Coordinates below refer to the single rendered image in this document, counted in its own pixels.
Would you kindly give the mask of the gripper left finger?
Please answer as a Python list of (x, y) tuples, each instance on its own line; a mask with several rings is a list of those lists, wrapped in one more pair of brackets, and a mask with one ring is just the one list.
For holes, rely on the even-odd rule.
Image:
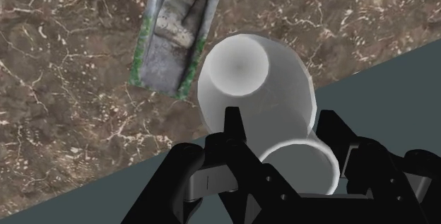
[(237, 190), (218, 193), (233, 224), (295, 224), (300, 196), (270, 164), (263, 164), (246, 144), (238, 107), (225, 110), (224, 130), (210, 134), (205, 146), (173, 146), (121, 224), (187, 224), (203, 202), (186, 200), (192, 175), (207, 162), (220, 162), (233, 174)]

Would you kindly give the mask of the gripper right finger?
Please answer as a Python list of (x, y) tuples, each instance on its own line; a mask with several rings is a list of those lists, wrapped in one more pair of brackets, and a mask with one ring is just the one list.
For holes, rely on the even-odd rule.
[(347, 179), (337, 199), (343, 224), (441, 224), (441, 157), (423, 149), (398, 156), (355, 134), (333, 110), (322, 110), (317, 137), (336, 156)]

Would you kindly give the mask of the white mug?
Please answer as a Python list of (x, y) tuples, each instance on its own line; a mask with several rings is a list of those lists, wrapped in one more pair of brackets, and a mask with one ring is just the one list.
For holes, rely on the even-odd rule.
[(196, 94), (208, 133), (223, 130), (226, 107), (239, 107), (247, 145), (261, 162), (298, 193), (336, 191), (339, 162), (312, 130), (312, 77), (292, 48), (255, 34), (226, 37), (206, 55)]

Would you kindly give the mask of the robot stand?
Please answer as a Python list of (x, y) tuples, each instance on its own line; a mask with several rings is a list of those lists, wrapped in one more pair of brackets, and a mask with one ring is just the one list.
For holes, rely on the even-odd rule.
[(129, 83), (185, 99), (219, 0), (147, 0)]

